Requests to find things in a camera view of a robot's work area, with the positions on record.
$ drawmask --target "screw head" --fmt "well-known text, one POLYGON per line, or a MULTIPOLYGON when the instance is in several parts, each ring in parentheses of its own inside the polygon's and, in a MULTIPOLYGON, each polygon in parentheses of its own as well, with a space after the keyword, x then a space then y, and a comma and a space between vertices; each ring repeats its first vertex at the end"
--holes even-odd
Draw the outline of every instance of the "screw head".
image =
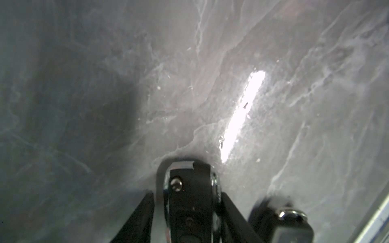
POLYGON ((185 220, 185 224, 188 227, 192 227, 194 225, 194 223, 195 223, 195 221, 191 217, 187 217, 186 220, 185 220))
POLYGON ((179 177, 174 177, 170 181, 170 186, 172 187, 173 191, 179 192, 182 189, 182 181, 179 177))

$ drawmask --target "white mark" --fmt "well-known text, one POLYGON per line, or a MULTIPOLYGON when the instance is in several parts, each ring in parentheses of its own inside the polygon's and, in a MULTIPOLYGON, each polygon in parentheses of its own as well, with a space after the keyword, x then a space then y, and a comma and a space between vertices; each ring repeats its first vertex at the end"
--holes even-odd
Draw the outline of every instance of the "white mark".
POLYGON ((298 144, 300 143, 301 131, 303 130, 304 127, 305 127, 305 121, 301 124, 300 130, 298 131, 296 139, 294 140, 291 148, 289 149, 288 156, 286 158, 284 166, 278 171, 278 173, 275 176, 272 177, 272 180, 270 182, 270 186, 269 186, 269 188, 267 190, 267 194, 269 194, 271 191, 274 191, 274 189, 275 189, 275 182, 280 178, 280 176, 284 172, 286 166, 288 166, 289 161, 292 159, 293 153, 294 153, 296 147, 298 146, 298 144))
POLYGON ((200 17, 199 22, 197 23, 197 28, 196 32, 194 34, 195 42, 196 42, 196 54, 198 56, 200 52, 200 46, 201 43, 203 42, 203 29, 202 29, 202 22, 203 22, 203 16, 205 12, 205 7, 207 6, 207 0, 206 1, 201 1, 196 4, 197 12, 200 17))
POLYGON ((231 153, 237 135, 246 119, 246 115, 250 111, 252 102, 265 79, 265 74, 264 71, 252 72, 247 80, 248 84, 239 99, 239 103, 224 133, 224 138, 219 140, 222 163, 227 161, 231 153))
POLYGON ((66 157, 68 157, 70 160, 72 160, 74 163, 76 163, 77 165, 79 165, 80 167, 82 167, 87 173, 92 173, 94 174, 94 172, 91 170, 91 168, 89 168, 85 163, 79 161, 78 159, 70 156, 68 153, 63 153, 63 152, 60 152, 62 153, 63 155, 65 155, 66 157))
POLYGON ((22 168, 20 168, 20 169, 18 170, 18 172, 16 172, 15 177, 18 177, 19 174, 21 174, 21 173, 23 173, 24 171, 30 169, 31 167, 32 167, 32 164, 27 164, 27 165, 23 166, 22 168))
POLYGON ((12 91, 10 97, 9 97, 9 102, 18 102, 18 100, 20 99, 20 92, 17 92, 17 91, 12 91))

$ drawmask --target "gray background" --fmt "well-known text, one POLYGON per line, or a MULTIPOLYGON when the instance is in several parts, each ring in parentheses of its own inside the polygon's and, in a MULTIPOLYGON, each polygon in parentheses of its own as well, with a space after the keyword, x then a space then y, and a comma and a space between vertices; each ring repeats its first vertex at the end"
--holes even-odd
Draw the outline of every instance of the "gray background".
MULTIPOLYGON (((108 242, 172 157, 214 165, 246 218, 289 197, 317 243, 346 242, 389 181, 385 0, 14 0, 0 18, 1 242, 108 242)), ((153 242, 164 226, 157 201, 153 242)))

